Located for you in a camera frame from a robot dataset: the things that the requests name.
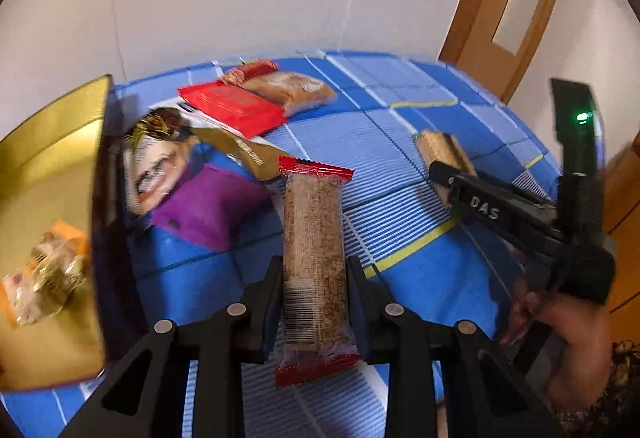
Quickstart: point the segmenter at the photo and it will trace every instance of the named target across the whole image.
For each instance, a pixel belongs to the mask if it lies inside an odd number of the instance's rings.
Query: tablecloth
[[[265,54],[283,70],[327,82],[338,99],[294,116],[265,138],[299,158],[355,169],[343,190],[347,254],[369,278],[372,263],[395,299],[425,320],[474,320],[493,336],[521,275],[504,243],[483,226],[451,218],[433,191],[414,145],[422,129],[455,134],[474,166],[555,198],[558,162],[534,133],[492,94],[453,66],[370,52]],[[125,124],[177,88],[215,80],[247,60],[235,57],[180,68],[116,86]],[[252,179],[226,155],[203,146],[196,165],[212,163]],[[273,184],[282,191],[282,184]],[[154,227],[132,236],[129,250],[145,314],[152,324],[185,324],[239,300],[282,252],[282,199],[249,215],[229,252],[215,253]],[[376,437],[384,432],[388,366],[353,370],[292,388],[274,385],[277,350],[264,366],[242,370],[248,437]],[[190,436],[197,363],[191,365],[184,436]],[[436,395],[442,396],[438,365]],[[60,433],[99,381],[1,399],[27,438]]]

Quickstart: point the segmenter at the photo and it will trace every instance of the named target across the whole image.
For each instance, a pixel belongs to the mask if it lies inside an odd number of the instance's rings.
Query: person
[[[523,336],[519,333],[532,314],[566,341],[546,395],[569,435],[636,436],[640,348],[630,341],[612,344],[608,310],[562,293],[547,298],[530,292],[521,279],[514,287],[508,327],[499,341]]]

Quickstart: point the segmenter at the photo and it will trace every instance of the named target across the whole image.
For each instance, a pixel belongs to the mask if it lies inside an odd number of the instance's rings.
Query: red wrapper end
[[[276,386],[283,388],[284,386],[318,380],[330,374],[347,370],[360,360],[362,358],[359,354],[352,353],[336,355],[331,359],[315,356],[299,360],[296,363],[281,364],[276,367]]]
[[[336,167],[311,160],[301,160],[292,156],[281,156],[278,159],[278,170],[283,176],[289,173],[313,174],[316,176],[337,176],[342,183],[348,183],[353,179],[353,169]]]
[[[245,138],[271,131],[287,121],[282,108],[222,81],[186,86],[178,92],[194,108],[237,129]]]
[[[249,79],[276,71],[278,71],[278,65],[275,62],[268,59],[256,59],[251,63],[236,66],[236,68],[224,72],[220,80],[235,86],[242,86]]]

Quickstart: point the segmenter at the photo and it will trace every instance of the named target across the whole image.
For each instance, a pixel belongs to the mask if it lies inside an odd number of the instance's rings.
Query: snack package
[[[174,108],[151,111],[124,136],[126,203],[134,214],[155,208],[179,180],[196,142],[181,139],[180,113]]]
[[[253,62],[236,66],[222,74],[220,80],[227,84],[242,87],[249,79],[253,79],[258,75],[264,75],[278,71],[278,65],[268,59],[256,59]]]
[[[427,170],[433,161],[438,160],[465,173],[476,174],[471,160],[452,134],[425,129],[415,135],[414,142]],[[448,206],[449,190],[437,184],[432,185],[442,203]]]
[[[151,223],[217,252],[230,247],[230,232],[272,193],[231,171],[205,164],[153,213]]]
[[[353,171],[280,157],[284,347],[276,384],[322,378],[360,360],[348,323],[340,187]]]
[[[84,232],[58,221],[31,249],[21,272],[2,280],[4,308],[13,327],[36,323],[62,310],[85,280],[89,244]]]
[[[261,182],[267,182],[279,176],[278,158],[291,156],[273,145],[245,140],[225,129],[191,128],[191,132],[201,141],[240,163]]]
[[[242,87],[279,105],[287,116],[333,102],[337,94],[324,82],[296,72],[275,72],[249,79]]]
[[[216,81],[179,88],[180,96],[212,118],[253,138],[284,124],[287,118],[275,104],[242,88]]]

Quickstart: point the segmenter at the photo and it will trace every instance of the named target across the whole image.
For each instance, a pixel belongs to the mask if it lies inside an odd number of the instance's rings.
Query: wooden door
[[[440,53],[507,102],[535,53],[556,0],[460,0]]]

